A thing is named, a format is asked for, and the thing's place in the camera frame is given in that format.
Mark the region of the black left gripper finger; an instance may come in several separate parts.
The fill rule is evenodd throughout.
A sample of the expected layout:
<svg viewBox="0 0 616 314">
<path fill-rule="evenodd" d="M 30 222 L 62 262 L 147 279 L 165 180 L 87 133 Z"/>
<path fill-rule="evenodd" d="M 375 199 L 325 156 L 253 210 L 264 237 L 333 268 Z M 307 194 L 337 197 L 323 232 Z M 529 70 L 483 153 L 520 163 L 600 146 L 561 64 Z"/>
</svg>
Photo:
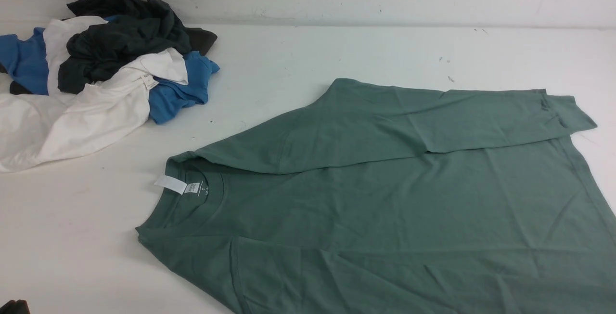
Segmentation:
<svg viewBox="0 0 616 314">
<path fill-rule="evenodd" d="M 0 307 L 0 314 L 30 314 L 25 300 L 10 300 Z"/>
</svg>

